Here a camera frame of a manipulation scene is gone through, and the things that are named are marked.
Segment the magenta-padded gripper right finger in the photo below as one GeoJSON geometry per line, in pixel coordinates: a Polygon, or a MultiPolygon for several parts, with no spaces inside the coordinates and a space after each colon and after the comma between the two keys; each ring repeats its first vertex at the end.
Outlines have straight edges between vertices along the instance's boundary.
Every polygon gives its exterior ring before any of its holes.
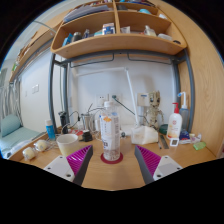
{"type": "Polygon", "coordinates": [[[160,157],[139,145],[135,146],[135,157],[139,163],[145,184],[160,180],[182,169],[182,167],[168,155],[160,157]]]}

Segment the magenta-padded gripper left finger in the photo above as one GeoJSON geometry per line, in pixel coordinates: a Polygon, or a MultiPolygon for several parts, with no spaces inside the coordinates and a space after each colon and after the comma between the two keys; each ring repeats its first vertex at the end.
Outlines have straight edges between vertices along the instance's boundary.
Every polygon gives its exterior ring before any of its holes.
{"type": "Polygon", "coordinates": [[[81,186],[92,155],[93,146],[88,145],[67,157],[58,156],[44,170],[81,186]]]}

